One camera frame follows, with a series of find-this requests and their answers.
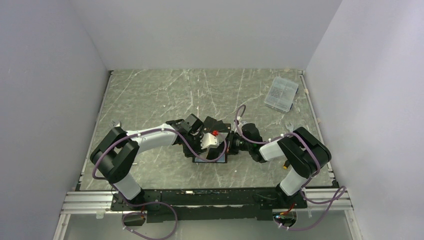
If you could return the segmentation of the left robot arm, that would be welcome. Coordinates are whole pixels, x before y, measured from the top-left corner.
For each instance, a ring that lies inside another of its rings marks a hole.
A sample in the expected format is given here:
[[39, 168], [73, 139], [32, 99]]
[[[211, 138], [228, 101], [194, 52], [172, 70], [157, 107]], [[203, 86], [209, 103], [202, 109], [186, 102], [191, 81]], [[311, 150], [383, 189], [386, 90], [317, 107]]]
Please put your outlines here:
[[123, 196], [124, 204], [131, 210], [144, 203], [144, 190], [130, 173], [138, 154], [147, 150], [182, 145], [184, 155], [189, 158], [203, 152], [200, 146], [203, 122], [194, 114], [186, 119], [169, 120], [145, 130], [125, 131], [121, 126], [113, 127], [89, 156], [95, 169]]

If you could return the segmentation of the black card stack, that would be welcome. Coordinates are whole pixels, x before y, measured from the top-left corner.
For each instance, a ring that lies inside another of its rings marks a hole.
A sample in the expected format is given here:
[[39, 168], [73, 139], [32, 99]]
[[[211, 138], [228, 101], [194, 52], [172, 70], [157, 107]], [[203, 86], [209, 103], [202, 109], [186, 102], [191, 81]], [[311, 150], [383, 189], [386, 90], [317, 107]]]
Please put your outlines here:
[[202, 132], [203, 133], [213, 133], [217, 131], [221, 134], [229, 133], [231, 130], [230, 123], [224, 123], [222, 120], [216, 120], [213, 117], [207, 116], [203, 121]]

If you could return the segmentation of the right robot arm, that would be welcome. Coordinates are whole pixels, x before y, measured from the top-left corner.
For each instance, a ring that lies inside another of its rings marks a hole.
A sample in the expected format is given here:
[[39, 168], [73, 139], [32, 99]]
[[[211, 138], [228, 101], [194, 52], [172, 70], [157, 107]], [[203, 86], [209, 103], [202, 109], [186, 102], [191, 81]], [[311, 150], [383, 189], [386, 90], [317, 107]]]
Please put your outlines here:
[[226, 143], [227, 154], [236, 155], [239, 151], [245, 151], [258, 163], [286, 158], [284, 166], [291, 169], [276, 186], [275, 194], [276, 203], [282, 208], [289, 207], [295, 201], [295, 194], [332, 159], [330, 150], [304, 127], [263, 141], [256, 125], [247, 123], [231, 131]]

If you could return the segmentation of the single black card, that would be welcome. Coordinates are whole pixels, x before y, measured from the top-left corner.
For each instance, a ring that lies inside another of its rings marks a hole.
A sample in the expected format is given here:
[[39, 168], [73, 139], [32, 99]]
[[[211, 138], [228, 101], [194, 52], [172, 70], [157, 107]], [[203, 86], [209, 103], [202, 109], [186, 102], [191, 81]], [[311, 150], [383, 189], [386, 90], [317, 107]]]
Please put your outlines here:
[[208, 151], [208, 153], [207, 153], [206, 159], [207, 160], [217, 159], [221, 155], [221, 153], [223, 152], [223, 150], [224, 150], [224, 145], [223, 144], [221, 144], [217, 148], [210, 148], [209, 151]]

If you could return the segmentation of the black leather card holder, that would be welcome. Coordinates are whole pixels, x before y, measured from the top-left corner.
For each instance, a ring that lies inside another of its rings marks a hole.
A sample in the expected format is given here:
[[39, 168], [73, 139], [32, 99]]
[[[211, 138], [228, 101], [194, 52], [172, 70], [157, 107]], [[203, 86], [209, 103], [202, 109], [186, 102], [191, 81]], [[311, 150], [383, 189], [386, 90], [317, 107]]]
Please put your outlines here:
[[193, 156], [192, 157], [192, 162], [193, 163], [205, 163], [205, 164], [226, 164], [228, 162], [228, 157], [227, 155], [223, 155], [220, 158], [217, 159], [207, 159], [206, 161], [203, 159], [200, 159], [198, 157]]

